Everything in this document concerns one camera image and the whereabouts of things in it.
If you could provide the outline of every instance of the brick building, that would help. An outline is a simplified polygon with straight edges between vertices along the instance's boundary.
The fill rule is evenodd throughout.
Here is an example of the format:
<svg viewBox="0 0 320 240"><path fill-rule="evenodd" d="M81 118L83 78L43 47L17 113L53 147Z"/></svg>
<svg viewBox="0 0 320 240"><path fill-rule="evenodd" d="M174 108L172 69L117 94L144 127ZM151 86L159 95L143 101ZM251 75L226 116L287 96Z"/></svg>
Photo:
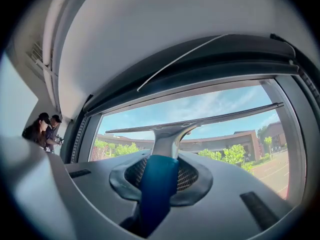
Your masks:
<svg viewBox="0 0 320 240"><path fill-rule="evenodd" d="M154 145L153 140L149 139L131 139L123 136L113 136L112 134L98 134L97 139L107 143L114 143L116 145L131 145L135 143L140 150L152 149ZM233 145L241 144L245 150L245 156L249 160L259 160L259 142L255 130L236 131L232 135L199 138L199 139L183 139L180 142L179 149L191 153L199 153L202 150L208 149L210 151L219 151L223 154L223 149L228 149Z"/></svg>
<svg viewBox="0 0 320 240"><path fill-rule="evenodd" d="M272 137L271 148L283 147L287 143L285 132L280 121L270 123L267 126L267 128L261 134L261 142L263 142L263 140L269 136Z"/></svg>

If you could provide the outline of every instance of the white cable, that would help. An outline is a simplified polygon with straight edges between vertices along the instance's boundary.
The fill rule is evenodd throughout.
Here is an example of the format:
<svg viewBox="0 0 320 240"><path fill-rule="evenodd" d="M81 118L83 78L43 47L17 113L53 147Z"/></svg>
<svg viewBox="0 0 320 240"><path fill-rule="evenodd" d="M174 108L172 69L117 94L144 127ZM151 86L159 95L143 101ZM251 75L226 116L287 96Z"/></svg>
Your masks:
<svg viewBox="0 0 320 240"><path fill-rule="evenodd" d="M217 40L217 39L219 39L219 38L223 38L223 37L228 36L228 35L230 35L230 34L222 34L222 35L216 36L216 37L210 39L209 41L207 41L207 42L205 42L205 43L203 43L203 44L200 44L200 45L197 46L196 48L193 48L192 50L186 52L185 54L181 55L180 57L176 58L175 60L171 61L169 64L165 65L163 68L159 69L159 70L158 70L157 72L155 72L152 76L150 76L138 89L136 89L136 91L139 92L139 90L140 90L144 85L146 85L154 76L156 76L156 75L159 74L162 70L166 69L167 67L169 67L169 66L172 65L173 63L177 62L178 60L180 60L180 59L183 58L184 56L186 56L186 55L194 52L195 50L197 50L197 49L199 49L199 48L201 48L201 47L203 47L203 46L211 43L211 42L214 41L214 40Z"/></svg>
<svg viewBox="0 0 320 240"><path fill-rule="evenodd" d="M290 44L288 44L287 42L284 42L284 43L291 47L291 49L293 50L293 56L296 57L296 50L295 50L295 48L293 48L293 46L290 45Z"/></svg>

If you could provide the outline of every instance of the tree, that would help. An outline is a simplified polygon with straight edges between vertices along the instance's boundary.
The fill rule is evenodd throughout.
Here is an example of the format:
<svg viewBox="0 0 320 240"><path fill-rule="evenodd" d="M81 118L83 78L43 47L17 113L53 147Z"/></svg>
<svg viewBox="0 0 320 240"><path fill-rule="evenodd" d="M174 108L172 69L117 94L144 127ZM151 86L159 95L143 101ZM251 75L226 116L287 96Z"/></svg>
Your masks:
<svg viewBox="0 0 320 240"><path fill-rule="evenodd" d="M95 139L95 141L94 141L94 146L97 148L104 148L107 145L108 145L108 143L104 142L102 140Z"/></svg>
<svg viewBox="0 0 320 240"><path fill-rule="evenodd" d="M252 164L249 163L249 162L246 162L246 163L242 164L241 168L244 169L244 170L246 170L246 171L249 172L249 173L252 173L252 172L251 172Z"/></svg>
<svg viewBox="0 0 320 240"><path fill-rule="evenodd" d="M204 150L201 150L198 155L203 156L203 157L208 157L211 158L213 160L219 160L221 161L221 153L219 151L217 152L213 152L208 150L207 148Z"/></svg>
<svg viewBox="0 0 320 240"><path fill-rule="evenodd" d="M271 143L272 143L272 138L271 138L271 136L265 137L265 138L264 138L264 143L269 147L270 159L272 159L272 156L271 156Z"/></svg>
<svg viewBox="0 0 320 240"><path fill-rule="evenodd" d="M258 132L256 133L257 137L258 137L260 140L261 140L262 135L265 133L266 129L267 129L267 127L266 127L266 126L263 126L263 127L260 128L260 129L258 130Z"/></svg>
<svg viewBox="0 0 320 240"><path fill-rule="evenodd" d="M111 152L112 152L112 149L114 149L116 147L116 144L114 143L108 143L108 147L109 147L109 157L111 157Z"/></svg>
<svg viewBox="0 0 320 240"><path fill-rule="evenodd" d="M134 142L132 142L130 146L129 145L122 146L121 144L119 144L115 149L115 155L122 156L122 155L131 154L137 151L139 151L139 148L137 148L136 143Z"/></svg>
<svg viewBox="0 0 320 240"><path fill-rule="evenodd" d="M240 144L233 145L231 148L225 148L223 152L225 156L222 161L233 165L242 162L246 153L244 147Z"/></svg>

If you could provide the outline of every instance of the cap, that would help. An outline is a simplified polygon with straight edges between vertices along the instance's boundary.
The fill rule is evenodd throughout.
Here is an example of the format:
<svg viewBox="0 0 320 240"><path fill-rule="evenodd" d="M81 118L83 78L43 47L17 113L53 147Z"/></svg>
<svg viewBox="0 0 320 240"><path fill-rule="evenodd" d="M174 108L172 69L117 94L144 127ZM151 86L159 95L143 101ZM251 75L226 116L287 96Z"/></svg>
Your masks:
<svg viewBox="0 0 320 240"><path fill-rule="evenodd" d="M52 116L52 118L54 118L54 120L57 122L57 123L61 123L61 119L59 118L59 116L57 114L54 114Z"/></svg>
<svg viewBox="0 0 320 240"><path fill-rule="evenodd" d="M39 116L38 116L38 118L39 118L39 120L41 120L41 121L45 121L45 123L47 124L47 125L50 125L50 119L49 119L49 115L48 115L48 113L41 113Z"/></svg>

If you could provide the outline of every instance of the black slot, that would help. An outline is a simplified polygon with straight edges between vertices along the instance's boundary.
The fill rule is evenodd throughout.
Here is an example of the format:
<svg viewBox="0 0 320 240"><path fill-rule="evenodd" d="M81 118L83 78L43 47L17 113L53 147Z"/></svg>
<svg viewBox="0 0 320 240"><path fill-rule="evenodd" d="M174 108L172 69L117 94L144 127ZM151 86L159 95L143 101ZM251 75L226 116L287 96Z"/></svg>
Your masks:
<svg viewBox="0 0 320 240"><path fill-rule="evenodd" d="M254 192L240 195L242 201L252 214L262 231L270 228L279 219Z"/></svg>
<svg viewBox="0 0 320 240"><path fill-rule="evenodd" d="M77 178L86 174L90 174L91 171L89 171L88 169L83 169L83 170L77 170L77 171L73 171L73 172L69 172L70 177L73 178Z"/></svg>

